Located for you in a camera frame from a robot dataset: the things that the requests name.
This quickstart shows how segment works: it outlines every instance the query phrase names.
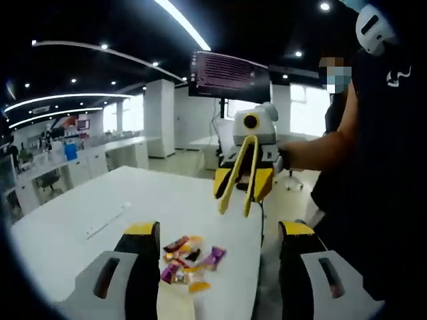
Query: candy wrapper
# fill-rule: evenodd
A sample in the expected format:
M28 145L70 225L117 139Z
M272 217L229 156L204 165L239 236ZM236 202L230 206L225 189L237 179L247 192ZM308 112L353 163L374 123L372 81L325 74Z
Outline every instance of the candy wrapper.
M200 256L201 250L197 249L194 252L191 252L187 257L185 257L185 260L195 262L197 258Z
M174 251L177 251L179 248L181 248L182 245L184 245L188 241L189 241L189 237L185 235L182 238L178 239L177 241L170 243L169 245L164 247L163 250L168 253L172 253Z
M186 285L187 280L185 279L185 275L175 275L172 279L172 283L177 283L179 285Z
M202 243L202 237L190 237L188 241L179 248L179 255L197 251L201 247Z
M202 261L200 261L197 266L209 269L211 271L215 271L218 267L218 264L220 264L222 258L224 258L224 255L226 255L226 253L227 250L225 249L221 249L219 247L212 247L211 254L208 255Z
M201 267L187 268L183 272L184 281L188 284L188 292L196 293L211 287L203 278L203 269Z
M175 275L180 267L181 265L177 261L172 261L161 273L161 279L169 284L173 283Z

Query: purple candy wrapper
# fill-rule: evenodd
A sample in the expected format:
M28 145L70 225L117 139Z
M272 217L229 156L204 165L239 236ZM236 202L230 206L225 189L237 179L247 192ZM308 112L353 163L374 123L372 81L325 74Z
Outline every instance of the purple candy wrapper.
M199 265L205 267L209 270L215 271L218 264L221 262L224 255L226 255L227 250L221 249L219 247L212 247L212 252L205 259L203 259Z
M160 277L163 281L171 284L175 274L177 273L177 271L179 270L179 265L175 264L173 261L172 263L170 263L166 269L163 270L163 272L161 273Z

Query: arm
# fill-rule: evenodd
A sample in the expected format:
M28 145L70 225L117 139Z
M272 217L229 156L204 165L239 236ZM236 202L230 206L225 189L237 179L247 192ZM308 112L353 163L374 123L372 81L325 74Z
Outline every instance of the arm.
M350 82L346 110L337 132L313 141L279 144L290 157L291 168L324 170L339 163L351 151L356 140L358 99Z

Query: desk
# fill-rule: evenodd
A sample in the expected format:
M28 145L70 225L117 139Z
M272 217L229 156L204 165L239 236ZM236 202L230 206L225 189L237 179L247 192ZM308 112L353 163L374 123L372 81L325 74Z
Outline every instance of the desk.
M147 142L156 137L135 137L113 141L77 152L77 159L36 166L17 177L15 191L23 214L26 215L41 205L35 180L53 170L60 170L66 190L81 185L90 179L123 165L148 169Z
M162 247L182 235L202 235L204 255L212 245L228 253L217 271L205 274L211 289L194 295L196 319L249 320L262 213L252 205L245 219L244 196L235 190L227 213L220 215L212 181L121 167L37 208L12 226L11 235L30 276L50 301L67 298L75 276L102 251L112 250L132 223L159 221ZM159 266L162 271L163 259Z
M189 149L196 149L203 152L205 159L205 169L216 170L218 168L218 156L216 152L220 144L218 143L218 136L202 138L189 143Z
M147 143L158 139L157 137L134 137L88 149L86 152L89 167L91 172L93 171L92 176L97 177L106 173L107 163L109 170L117 169L123 165L148 169Z

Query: office chair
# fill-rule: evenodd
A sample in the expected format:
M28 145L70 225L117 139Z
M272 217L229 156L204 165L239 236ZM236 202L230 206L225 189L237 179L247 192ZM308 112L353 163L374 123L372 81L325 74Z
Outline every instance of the office chair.
M42 175L39 178L40 187L43 188L43 191L47 187L51 188L51 192L49 194L50 199L48 199L48 200L52 200L53 198L55 198L56 193L58 195L62 194L62 190L53 188L53 184L58 182L60 178L61 177L56 173L55 170L48 172L48 173L45 173L44 175Z
M293 176L294 171L302 171L302 170L291 169L289 170L289 175L283 177L283 180L285 181L286 190L293 189L292 185L295 184L296 187L299 188L301 191L304 188L304 184L297 177Z

